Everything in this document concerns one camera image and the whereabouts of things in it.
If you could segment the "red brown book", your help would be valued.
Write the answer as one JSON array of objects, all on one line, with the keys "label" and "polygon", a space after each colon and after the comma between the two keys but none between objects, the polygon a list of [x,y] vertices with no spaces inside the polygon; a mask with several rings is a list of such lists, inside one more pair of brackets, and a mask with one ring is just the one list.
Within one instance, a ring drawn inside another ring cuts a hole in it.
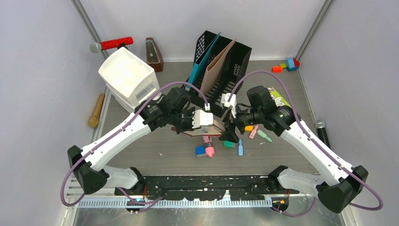
[{"label": "red brown book", "polygon": [[224,132],[224,125],[214,120],[212,125],[208,126],[201,126],[194,131],[185,131],[183,134],[188,135],[190,137],[197,137],[197,136],[207,136],[207,137],[218,137],[221,136]]}]

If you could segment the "pink cardboard folder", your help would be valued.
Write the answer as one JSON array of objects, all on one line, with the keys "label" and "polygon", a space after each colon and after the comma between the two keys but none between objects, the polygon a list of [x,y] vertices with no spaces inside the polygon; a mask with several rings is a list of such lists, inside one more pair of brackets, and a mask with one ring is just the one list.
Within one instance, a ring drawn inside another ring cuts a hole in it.
[{"label": "pink cardboard folder", "polygon": [[200,87],[200,90],[204,95],[206,95],[218,81],[224,60],[235,42],[236,39],[230,41],[229,44],[226,45],[224,49],[218,53],[218,55],[206,67],[204,78]]}]

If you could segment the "green illustrated book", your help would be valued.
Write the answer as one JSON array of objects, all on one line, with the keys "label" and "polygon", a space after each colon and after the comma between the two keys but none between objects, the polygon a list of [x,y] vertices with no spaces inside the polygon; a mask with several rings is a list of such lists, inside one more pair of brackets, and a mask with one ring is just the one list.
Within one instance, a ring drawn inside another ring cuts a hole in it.
[{"label": "green illustrated book", "polygon": [[271,95],[272,100],[274,100],[277,107],[280,107],[280,106],[291,107],[291,105],[282,97],[282,95],[273,86],[268,87],[268,91]]}]

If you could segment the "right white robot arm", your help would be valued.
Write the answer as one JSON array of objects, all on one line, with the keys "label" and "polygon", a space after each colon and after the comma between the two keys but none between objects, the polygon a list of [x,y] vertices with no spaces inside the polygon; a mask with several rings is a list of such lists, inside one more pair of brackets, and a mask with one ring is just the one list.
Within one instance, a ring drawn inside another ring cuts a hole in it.
[{"label": "right white robot arm", "polygon": [[288,105],[277,106],[269,90],[257,86],[247,91],[250,106],[241,110],[236,104],[236,96],[222,94],[221,105],[229,112],[224,118],[225,131],[220,140],[238,142],[236,130],[244,133],[249,125],[263,125],[276,136],[295,147],[318,171],[317,175],[301,173],[278,166],[268,176],[269,188],[274,193],[293,189],[310,194],[330,211],[341,213],[362,191],[368,171],[361,165],[354,167],[341,159],[324,144],[306,123],[295,116]]}]

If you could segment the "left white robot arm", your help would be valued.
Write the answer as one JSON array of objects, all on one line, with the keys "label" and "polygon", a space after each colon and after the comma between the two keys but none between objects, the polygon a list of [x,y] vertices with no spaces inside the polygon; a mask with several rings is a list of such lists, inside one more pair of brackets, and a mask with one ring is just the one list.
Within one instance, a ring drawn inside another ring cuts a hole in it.
[{"label": "left white robot arm", "polygon": [[73,145],[67,150],[70,170],[83,195],[94,194],[103,188],[125,188],[133,195],[144,190],[144,182],[133,168],[108,166],[108,162],[128,145],[154,130],[172,125],[177,133],[195,131],[207,125],[209,104],[205,110],[190,107],[190,96],[178,87],[167,95],[156,91],[144,100],[120,125],[97,141],[80,148]]}]

